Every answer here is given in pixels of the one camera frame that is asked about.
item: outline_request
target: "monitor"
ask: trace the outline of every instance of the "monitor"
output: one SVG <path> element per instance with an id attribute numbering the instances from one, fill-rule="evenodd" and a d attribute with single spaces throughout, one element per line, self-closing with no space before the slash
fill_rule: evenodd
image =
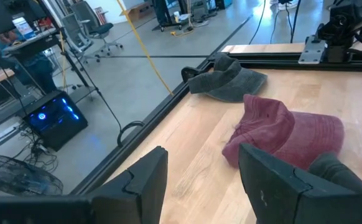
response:
<path id="1" fill-rule="evenodd" d="M 0 0 L 0 34 L 15 29 L 13 19 L 23 17 L 33 27 L 33 22 L 47 17 L 35 0 Z"/>

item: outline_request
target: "fan grille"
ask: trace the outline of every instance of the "fan grille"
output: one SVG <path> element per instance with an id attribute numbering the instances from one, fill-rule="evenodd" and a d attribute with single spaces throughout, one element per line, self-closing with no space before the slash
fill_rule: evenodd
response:
<path id="1" fill-rule="evenodd" d="M 0 190 L 13 195 L 61 195 L 63 184 L 41 168 L 0 156 Z"/>

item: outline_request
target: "gray chair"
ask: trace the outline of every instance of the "gray chair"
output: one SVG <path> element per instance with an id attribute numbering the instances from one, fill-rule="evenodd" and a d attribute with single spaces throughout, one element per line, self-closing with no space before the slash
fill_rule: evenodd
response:
<path id="1" fill-rule="evenodd" d="M 76 18 L 76 15 L 70 14 L 62 18 L 63 28 L 67 35 L 68 43 L 70 44 L 71 51 L 82 63 L 88 63 L 88 59 L 95 59 L 97 62 L 100 62 L 99 55 L 85 54 L 86 50 L 89 49 L 94 42 L 88 38 L 84 33 L 84 28 L 81 23 Z"/>
<path id="2" fill-rule="evenodd" d="M 106 23 L 101 25 L 100 20 L 88 5 L 87 2 L 81 1 L 71 5 L 72 11 L 76 14 L 77 18 L 85 26 L 86 33 L 93 39 L 101 39 L 104 42 L 104 46 L 97 50 L 97 52 L 104 52 L 107 50 L 108 55 L 111 51 L 111 46 L 117 46 L 123 48 L 123 45 L 116 41 L 108 43 L 105 37 L 109 35 L 110 30 L 113 28 L 112 23 Z"/>

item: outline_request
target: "concrete floor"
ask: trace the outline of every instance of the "concrete floor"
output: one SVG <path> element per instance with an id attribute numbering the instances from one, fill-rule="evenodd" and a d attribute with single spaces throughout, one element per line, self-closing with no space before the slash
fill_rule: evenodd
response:
<path id="1" fill-rule="evenodd" d="M 329 12 L 325 8 L 332 2 L 332 0 L 311 0 L 302 3 L 296 25 L 295 42 L 303 42 L 306 36 L 315 33 L 319 23 L 328 20 Z M 174 28 L 168 28 L 165 32 L 152 31 L 157 26 L 154 14 L 135 22 L 135 25 L 151 55 L 209 55 L 250 17 L 250 20 L 224 46 L 248 44 L 257 29 L 263 3 L 263 0 L 234 0 L 227 10 L 219 11 L 208 26 L 196 28 L 193 33 L 183 37 L 171 36 L 170 31 L 178 31 Z M 294 13 L 295 9 L 290 9 L 292 23 Z M 276 7 L 267 4 L 253 44 L 269 44 L 275 14 Z M 124 45 L 123 50 L 114 48 L 112 55 L 144 55 L 127 22 L 115 24 L 112 30 L 107 40 L 117 40 Z M 272 42 L 289 41 L 287 13 L 282 11 L 277 19 Z M 96 41 L 92 50 L 99 46 L 99 42 Z M 196 67 L 203 60 L 202 57 L 153 58 L 158 71 L 172 90 L 182 81 L 180 71 L 183 67 Z M 143 120 L 169 94 L 146 58 L 102 58 L 101 63 L 91 61 L 86 70 L 123 126 L 131 121 Z M 61 75 L 57 75 L 54 80 L 57 86 L 62 85 Z M 67 83 L 77 84 L 81 81 L 74 72 L 67 70 Z M 89 126 L 55 153 L 58 156 L 59 166 L 53 174 L 63 182 L 65 194 L 72 191 L 116 147 L 119 128 L 99 96 L 96 93 L 92 96 L 93 101 L 85 98 L 78 104 Z M 14 156 L 25 145 L 26 140 L 16 136 L 0 147 L 0 154 Z M 24 152 L 19 159 L 28 153 Z"/>

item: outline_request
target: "person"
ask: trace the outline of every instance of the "person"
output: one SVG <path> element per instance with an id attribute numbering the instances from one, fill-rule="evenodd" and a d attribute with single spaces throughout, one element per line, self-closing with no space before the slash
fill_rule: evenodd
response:
<path id="1" fill-rule="evenodd" d="M 286 7 L 287 7 L 288 10 L 293 9 L 293 8 L 297 7 L 297 3 L 299 3 L 299 0 L 292 0 L 292 1 L 287 2 L 285 4 L 279 3 L 279 0 L 271 0 L 270 1 L 271 5 L 278 4 L 278 9 L 279 10 L 286 10 Z"/>
<path id="2" fill-rule="evenodd" d="M 11 46 L 15 41 L 23 41 L 25 38 L 18 31 L 10 31 L 7 34 L 0 34 L 0 53 L 4 55 L 3 50 Z M 18 64 L 14 58 L 5 58 L 12 63 L 11 68 L 15 72 L 15 76 L 23 85 L 34 85 L 40 90 L 48 94 L 57 89 L 52 79 L 53 66 L 51 61 L 42 53 L 38 53 L 23 63 L 26 71 Z"/>

